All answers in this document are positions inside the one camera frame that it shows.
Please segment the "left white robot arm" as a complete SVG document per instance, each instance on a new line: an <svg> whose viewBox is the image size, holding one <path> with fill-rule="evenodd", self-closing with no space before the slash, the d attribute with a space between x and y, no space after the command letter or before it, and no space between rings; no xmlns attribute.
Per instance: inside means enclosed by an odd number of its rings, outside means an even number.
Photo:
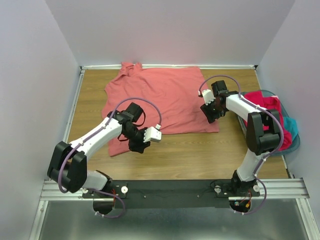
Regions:
<svg viewBox="0 0 320 240"><path fill-rule="evenodd" d="M107 197L111 191L111 178L98 170L88 170L88 160L120 136L125 137L130 151L142 154L150 143L144 140L146 128L136 122L145 115L144 110L132 102L123 111L110 112L97 127L77 140L59 142L54 148L47 176L57 182L62 193L93 189L99 197Z"/></svg>

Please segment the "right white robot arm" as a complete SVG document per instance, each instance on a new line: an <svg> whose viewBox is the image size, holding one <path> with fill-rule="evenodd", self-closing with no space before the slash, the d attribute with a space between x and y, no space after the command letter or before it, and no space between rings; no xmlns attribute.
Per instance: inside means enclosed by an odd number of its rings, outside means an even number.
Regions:
<svg viewBox="0 0 320 240"><path fill-rule="evenodd" d="M228 90L224 80L212 83L211 89L199 89L198 96L204 100L200 109L210 124L227 112L235 113L246 122L247 152L227 186L228 191L241 196L254 187L264 162L283 145L280 113L253 103L239 90Z"/></svg>

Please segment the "salmon pink t shirt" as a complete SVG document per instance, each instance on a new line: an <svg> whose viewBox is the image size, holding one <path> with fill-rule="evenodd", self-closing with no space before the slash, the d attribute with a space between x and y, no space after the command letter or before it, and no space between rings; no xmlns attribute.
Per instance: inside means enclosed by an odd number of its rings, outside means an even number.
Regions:
<svg viewBox="0 0 320 240"><path fill-rule="evenodd" d="M204 101L198 89L204 80L198 67L144 69L141 63L122 62L117 76L105 86L107 101L101 115L105 118L130 98L146 113L139 122L145 127L160 123L164 135L217 133L218 122L208 123L200 109Z"/></svg>

